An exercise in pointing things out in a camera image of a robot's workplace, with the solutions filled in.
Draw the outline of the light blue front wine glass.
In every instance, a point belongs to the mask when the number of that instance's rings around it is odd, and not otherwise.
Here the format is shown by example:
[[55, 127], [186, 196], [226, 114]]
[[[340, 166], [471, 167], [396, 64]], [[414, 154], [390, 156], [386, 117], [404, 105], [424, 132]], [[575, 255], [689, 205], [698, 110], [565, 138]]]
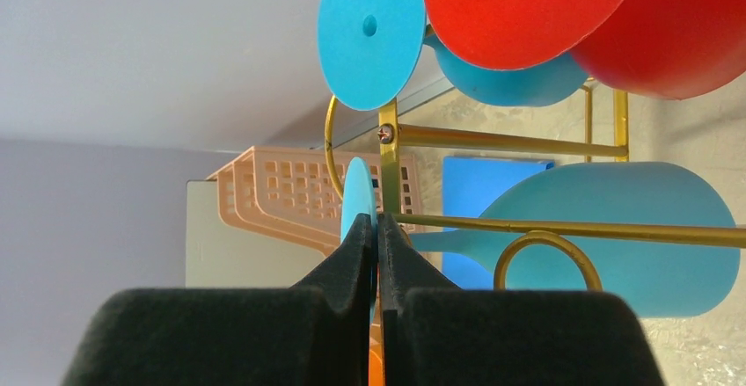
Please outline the light blue front wine glass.
[[[342, 205], [340, 241], [357, 214], [373, 215], [373, 193], [353, 169], [351, 204]], [[550, 222], [606, 222], [734, 228], [728, 206], [705, 180], [675, 164], [657, 162], [567, 164], [541, 171], [508, 189], [479, 216]], [[417, 251], [471, 258], [493, 275], [500, 255], [520, 233], [471, 229], [412, 234]], [[740, 270], [740, 251], [699, 244], [665, 244], [563, 236], [588, 256], [603, 290], [624, 299], [641, 317], [695, 317], [716, 308]], [[565, 253], [533, 244], [510, 261], [508, 289], [586, 289]]]

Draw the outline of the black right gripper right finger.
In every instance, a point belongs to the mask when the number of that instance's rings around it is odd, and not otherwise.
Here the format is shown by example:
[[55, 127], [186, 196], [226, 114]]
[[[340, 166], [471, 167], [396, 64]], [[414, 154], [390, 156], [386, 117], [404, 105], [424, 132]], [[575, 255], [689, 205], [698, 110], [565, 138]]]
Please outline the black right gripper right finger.
[[389, 385], [660, 385], [637, 317], [584, 291], [464, 290], [377, 218]]

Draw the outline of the orange wine glass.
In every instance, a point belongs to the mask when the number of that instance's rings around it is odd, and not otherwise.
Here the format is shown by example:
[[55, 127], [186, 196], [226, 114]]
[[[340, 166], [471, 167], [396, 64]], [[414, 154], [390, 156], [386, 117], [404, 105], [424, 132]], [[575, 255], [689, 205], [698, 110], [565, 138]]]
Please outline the orange wine glass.
[[381, 344], [369, 338], [369, 386], [384, 386], [384, 365]]

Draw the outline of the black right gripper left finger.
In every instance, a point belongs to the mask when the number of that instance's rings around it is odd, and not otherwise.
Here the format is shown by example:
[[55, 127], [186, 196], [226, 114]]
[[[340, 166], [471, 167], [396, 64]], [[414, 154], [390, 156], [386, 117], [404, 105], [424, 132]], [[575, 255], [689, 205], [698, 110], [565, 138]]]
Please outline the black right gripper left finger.
[[66, 385], [363, 385], [374, 230], [288, 288], [133, 288], [92, 317]]

